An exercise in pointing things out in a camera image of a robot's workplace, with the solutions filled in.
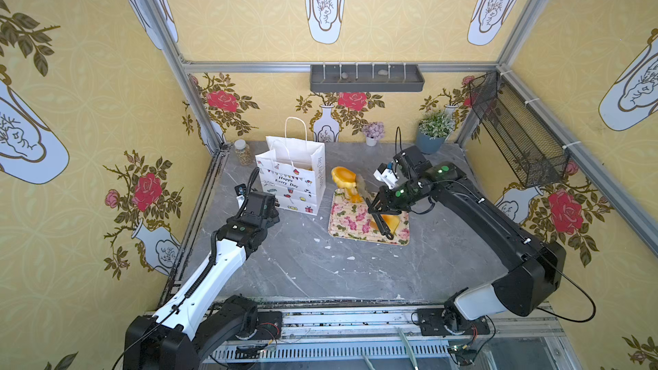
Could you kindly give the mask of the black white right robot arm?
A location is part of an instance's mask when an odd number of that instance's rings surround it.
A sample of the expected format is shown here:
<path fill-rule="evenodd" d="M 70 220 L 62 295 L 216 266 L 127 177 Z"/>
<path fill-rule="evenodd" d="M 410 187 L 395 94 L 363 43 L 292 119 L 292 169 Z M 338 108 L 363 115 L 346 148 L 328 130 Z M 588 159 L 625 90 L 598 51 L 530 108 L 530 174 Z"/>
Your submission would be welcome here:
<path fill-rule="evenodd" d="M 463 332 L 487 315 L 510 312 L 526 317 L 560 287 L 565 264 L 562 246 L 545 243 L 521 229 L 455 164 L 433 165 L 412 146 L 398 152 L 391 163 L 381 164 L 374 176 L 381 185 L 375 198 L 366 202 L 382 236 L 393 237 L 385 216 L 411 212 L 420 200 L 440 203 L 465 221 L 508 271 L 448 299 L 441 320 L 451 334 Z"/>

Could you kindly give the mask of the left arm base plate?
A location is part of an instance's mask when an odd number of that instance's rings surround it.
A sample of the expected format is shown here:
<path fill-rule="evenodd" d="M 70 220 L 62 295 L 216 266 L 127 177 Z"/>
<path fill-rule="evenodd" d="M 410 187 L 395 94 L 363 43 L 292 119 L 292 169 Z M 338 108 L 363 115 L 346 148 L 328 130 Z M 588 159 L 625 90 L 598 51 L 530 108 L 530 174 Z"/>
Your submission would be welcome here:
<path fill-rule="evenodd" d="M 236 335 L 231 341 L 264 341 L 279 340 L 283 327 L 283 314 L 281 311 L 260 311 L 255 329 L 249 334 Z"/>

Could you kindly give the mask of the white printed paper bag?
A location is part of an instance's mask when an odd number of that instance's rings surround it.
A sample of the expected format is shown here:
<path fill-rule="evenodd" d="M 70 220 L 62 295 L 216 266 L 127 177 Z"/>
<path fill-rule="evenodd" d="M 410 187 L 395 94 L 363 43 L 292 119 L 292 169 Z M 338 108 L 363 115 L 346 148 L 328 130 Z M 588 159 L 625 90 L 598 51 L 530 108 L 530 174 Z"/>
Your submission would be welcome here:
<path fill-rule="evenodd" d="M 268 136 L 267 150 L 255 156 L 264 191 L 279 207 L 317 215 L 327 186 L 325 144 L 308 138 Z"/>

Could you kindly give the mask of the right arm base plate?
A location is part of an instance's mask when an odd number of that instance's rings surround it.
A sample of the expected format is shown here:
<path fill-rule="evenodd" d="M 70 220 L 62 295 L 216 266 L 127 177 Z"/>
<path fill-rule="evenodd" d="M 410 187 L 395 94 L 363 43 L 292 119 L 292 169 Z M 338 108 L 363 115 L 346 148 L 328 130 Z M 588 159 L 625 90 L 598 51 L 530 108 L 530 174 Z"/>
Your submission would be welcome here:
<path fill-rule="evenodd" d="M 474 337 L 492 332 L 484 317 L 468 320 L 456 308 L 420 308 L 412 316 L 423 336 Z"/>

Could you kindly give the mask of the square yellow toast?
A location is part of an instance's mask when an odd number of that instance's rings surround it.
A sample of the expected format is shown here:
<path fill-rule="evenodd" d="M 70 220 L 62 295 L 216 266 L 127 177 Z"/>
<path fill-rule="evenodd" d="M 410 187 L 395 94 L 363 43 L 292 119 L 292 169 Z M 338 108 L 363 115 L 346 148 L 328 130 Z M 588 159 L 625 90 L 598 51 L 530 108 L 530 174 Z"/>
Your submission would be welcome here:
<path fill-rule="evenodd" d="M 372 216 L 370 225 L 376 229 L 382 236 L 388 237 L 390 240 L 394 238 L 396 229 L 399 227 L 400 218 L 398 215 L 381 215 L 376 214 Z"/>

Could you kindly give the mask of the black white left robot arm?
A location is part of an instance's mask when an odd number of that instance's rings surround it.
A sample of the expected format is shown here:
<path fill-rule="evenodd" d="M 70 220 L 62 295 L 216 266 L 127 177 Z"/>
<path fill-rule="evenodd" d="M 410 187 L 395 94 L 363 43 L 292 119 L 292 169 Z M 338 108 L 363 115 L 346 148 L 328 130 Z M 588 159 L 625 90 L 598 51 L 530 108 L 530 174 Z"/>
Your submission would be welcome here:
<path fill-rule="evenodd" d="M 278 202 L 267 192 L 250 192 L 237 214 L 212 235 L 211 251 L 170 301 L 128 327 L 118 363 L 125 369 L 197 369 L 224 342 L 257 333 L 258 308 L 231 296 L 207 313 L 231 276 L 279 222 Z"/>

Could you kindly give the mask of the black metal tongs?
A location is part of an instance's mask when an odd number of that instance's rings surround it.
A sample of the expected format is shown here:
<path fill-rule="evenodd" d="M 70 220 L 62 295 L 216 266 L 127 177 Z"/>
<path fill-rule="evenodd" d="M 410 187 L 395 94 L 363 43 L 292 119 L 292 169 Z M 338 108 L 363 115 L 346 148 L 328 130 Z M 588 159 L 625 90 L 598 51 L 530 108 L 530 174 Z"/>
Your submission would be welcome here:
<path fill-rule="evenodd" d="M 367 207 L 370 208 L 371 195 L 366 190 L 365 180 L 360 175 L 356 175 L 356 191 L 359 197 L 366 203 Z M 375 226 L 375 229 L 387 239 L 392 239 L 393 233 L 383 216 L 377 213 L 372 213 L 371 216 L 373 217 L 372 224 Z"/>

